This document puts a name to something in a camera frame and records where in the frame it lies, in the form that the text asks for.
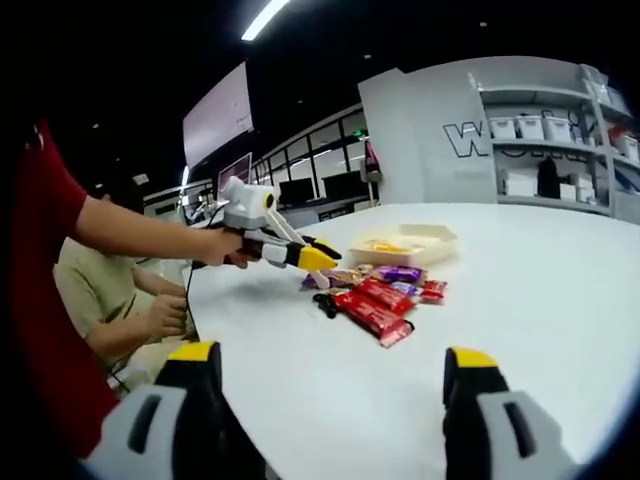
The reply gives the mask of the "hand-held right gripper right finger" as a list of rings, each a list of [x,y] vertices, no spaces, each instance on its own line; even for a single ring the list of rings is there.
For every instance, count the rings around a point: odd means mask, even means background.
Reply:
[[[448,479],[570,479],[575,462],[558,422],[497,362],[474,349],[446,350],[442,429]]]

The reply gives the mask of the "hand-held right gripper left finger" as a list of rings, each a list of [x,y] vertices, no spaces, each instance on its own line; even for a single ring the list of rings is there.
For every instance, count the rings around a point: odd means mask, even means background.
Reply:
[[[220,344],[183,345],[154,384],[136,388],[104,419],[87,470],[95,479],[221,479],[225,417]]]

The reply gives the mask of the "person's left hand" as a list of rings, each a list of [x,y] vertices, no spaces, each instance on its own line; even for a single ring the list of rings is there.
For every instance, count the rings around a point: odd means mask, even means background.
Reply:
[[[242,247],[243,237],[229,229],[204,231],[204,247],[200,260],[211,266],[223,264],[246,269],[258,259]]]

